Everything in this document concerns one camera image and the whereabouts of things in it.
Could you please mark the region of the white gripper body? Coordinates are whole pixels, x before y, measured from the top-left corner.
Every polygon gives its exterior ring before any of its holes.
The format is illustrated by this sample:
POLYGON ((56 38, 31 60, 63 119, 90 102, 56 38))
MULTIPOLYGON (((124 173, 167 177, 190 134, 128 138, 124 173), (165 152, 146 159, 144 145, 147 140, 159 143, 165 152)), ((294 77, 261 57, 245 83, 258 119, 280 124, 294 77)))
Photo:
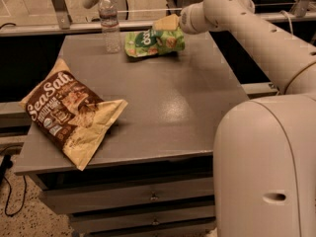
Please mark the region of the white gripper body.
POLYGON ((210 22, 205 17, 203 3, 195 3, 184 8, 179 18, 179 25, 186 34, 207 32, 210 29, 210 22))

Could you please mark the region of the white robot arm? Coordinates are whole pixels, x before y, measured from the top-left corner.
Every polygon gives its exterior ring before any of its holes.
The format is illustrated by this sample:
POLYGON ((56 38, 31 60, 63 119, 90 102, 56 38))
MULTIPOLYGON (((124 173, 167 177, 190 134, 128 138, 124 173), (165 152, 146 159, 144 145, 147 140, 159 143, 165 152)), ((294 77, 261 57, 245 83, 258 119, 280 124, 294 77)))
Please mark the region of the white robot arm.
POLYGON ((316 237, 316 65, 310 43, 255 15, 251 0, 202 0, 187 34, 227 31, 279 93, 231 109, 214 138, 218 237, 316 237))

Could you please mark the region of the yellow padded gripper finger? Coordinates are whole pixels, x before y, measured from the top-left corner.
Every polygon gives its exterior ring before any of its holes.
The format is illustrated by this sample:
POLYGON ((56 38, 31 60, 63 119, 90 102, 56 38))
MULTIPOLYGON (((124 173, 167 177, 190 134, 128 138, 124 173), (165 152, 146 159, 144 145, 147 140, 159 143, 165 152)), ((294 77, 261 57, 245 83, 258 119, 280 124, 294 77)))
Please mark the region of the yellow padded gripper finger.
POLYGON ((179 17, 172 14, 163 17, 153 23, 153 29, 156 31, 174 31, 179 25, 179 17))

